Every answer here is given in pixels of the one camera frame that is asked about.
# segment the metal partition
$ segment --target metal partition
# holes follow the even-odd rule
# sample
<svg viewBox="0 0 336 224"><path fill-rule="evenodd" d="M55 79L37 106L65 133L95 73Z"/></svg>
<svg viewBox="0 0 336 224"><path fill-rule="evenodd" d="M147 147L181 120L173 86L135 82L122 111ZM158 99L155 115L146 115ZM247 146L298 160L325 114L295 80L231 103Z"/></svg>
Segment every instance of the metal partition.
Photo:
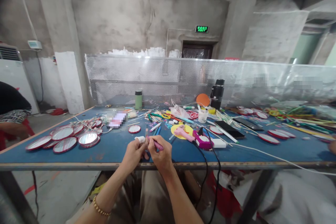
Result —
<svg viewBox="0 0 336 224"><path fill-rule="evenodd" d="M225 80L223 105L336 97L336 67L106 54L85 64L95 105L133 105L137 89L144 105L187 104L210 95L216 79Z"/></svg>

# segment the black thermos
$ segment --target black thermos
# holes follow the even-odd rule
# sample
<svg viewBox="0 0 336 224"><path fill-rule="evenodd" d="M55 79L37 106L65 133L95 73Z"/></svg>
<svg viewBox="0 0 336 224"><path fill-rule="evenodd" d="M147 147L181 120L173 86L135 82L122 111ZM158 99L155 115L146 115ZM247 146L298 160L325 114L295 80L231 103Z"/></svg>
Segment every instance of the black thermos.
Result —
<svg viewBox="0 0 336 224"><path fill-rule="evenodd" d="M224 80L218 79L216 80L216 84L212 86L211 89L211 107L215 109L220 109L222 103L222 97L224 93Z"/></svg>

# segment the workbench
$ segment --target workbench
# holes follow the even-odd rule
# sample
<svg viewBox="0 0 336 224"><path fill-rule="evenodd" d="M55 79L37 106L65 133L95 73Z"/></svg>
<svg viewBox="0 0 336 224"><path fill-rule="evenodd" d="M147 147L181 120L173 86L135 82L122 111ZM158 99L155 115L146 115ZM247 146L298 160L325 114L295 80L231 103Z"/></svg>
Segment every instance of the workbench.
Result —
<svg viewBox="0 0 336 224"><path fill-rule="evenodd" d="M103 106L90 108L78 115L79 120L91 119L93 117L99 117L100 115L107 114L112 108L105 108ZM237 116L231 112L228 112L230 116ZM59 123L45 131L38 133L37 135L26 139L16 145L13 145L0 152L0 177L1 184L5 187L9 197L14 202L14 205L18 204L18 208L27 208L23 194L20 195L20 190L17 192L18 185L12 176L10 171L18 170L116 170L120 165L127 144L134 140L134 137L145 135L146 125L150 125L151 122L145 118L140 118L129 122L133 124L140 122L141 131L137 134L130 134L128 127L125 126L120 129L113 129L111 132L101 135L100 143L91 147L83 148L79 144L68 152L62 154L53 153L52 149L37 149L33 151L26 151L25 147L34 140L49 135L49 132L56 126L67 125L72 121L77 121L75 118L70 118L66 121ZM277 121L274 118L269 118L269 122ZM270 129L277 129L276 124L264 126L265 133ZM296 138L288 140L280 140L280 144L274 145L263 141L259 137L247 134L244 129L241 132L246 135L245 139L239 140L241 145L252 147L277 156L279 158L288 160L300 166L306 168L325 168L334 167L336 165L336 155L332 154L328 150L328 145L318 141L315 137L308 135L307 133L299 132L295 129L291 129L285 126L281 126L283 130L296 135ZM172 133L170 129L162 123L160 135L169 141ZM226 139L227 142L232 142L226 136L221 136ZM310 137L309 140L303 140L302 137ZM205 161L203 156L199 153L194 145L186 140L176 138L172 144L172 160L176 168L181 169L205 169ZM211 151L203 151L208 161L208 165L211 169L218 168L218 162L215 155ZM276 158L267 156L263 153L241 148L238 146L227 146L225 149L216 149L216 153L221 163L223 170L226 169L263 169L258 183L254 190L254 199L251 199L251 207L249 211L242 215L245 219L250 218L255 212L257 207L256 202L262 199L263 195L267 192L268 186L272 182L272 178L276 175L276 170L283 168L295 168L284 161L280 161ZM143 160L139 163L137 169L151 170L156 169L152 159L146 161ZM28 220L32 220L31 214L25 217Z"/></svg>

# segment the metal table leg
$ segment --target metal table leg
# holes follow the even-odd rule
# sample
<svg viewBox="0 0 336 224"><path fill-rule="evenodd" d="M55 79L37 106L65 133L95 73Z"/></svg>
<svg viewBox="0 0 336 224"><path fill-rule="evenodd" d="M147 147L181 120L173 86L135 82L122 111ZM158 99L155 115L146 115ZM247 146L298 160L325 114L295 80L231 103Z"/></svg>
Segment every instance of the metal table leg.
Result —
<svg viewBox="0 0 336 224"><path fill-rule="evenodd" d="M12 214L19 214L17 219L22 219L24 223L28 224L38 224L35 214L30 208L26 197L23 195L11 171L0 172L0 187L2 189L0 192L6 194L0 196L3 196L2 198L4 199L10 199L11 202L9 205L14 206L16 209Z"/></svg>
<svg viewBox="0 0 336 224"><path fill-rule="evenodd" d="M245 204L243 213L237 224L247 224L252 219L259 205L263 201L269 187L277 175L277 170L263 170L257 183L255 184L252 193L250 194L247 203Z"/></svg>

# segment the plastic bag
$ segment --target plastic bag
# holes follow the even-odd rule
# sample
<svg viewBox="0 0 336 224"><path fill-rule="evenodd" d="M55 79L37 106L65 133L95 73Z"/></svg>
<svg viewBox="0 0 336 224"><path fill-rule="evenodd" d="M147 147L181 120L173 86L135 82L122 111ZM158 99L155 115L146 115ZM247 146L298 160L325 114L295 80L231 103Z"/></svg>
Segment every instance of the plastic bag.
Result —
<svg viewBox="0 0 336 224"><path fill-rule="evenodd" d="M184 108L178 105L175 105L174 107L170 107L169 109L173 116L176 116L178 118L189 118L189 114L187 113L187 111L185 111Z"/></svg>

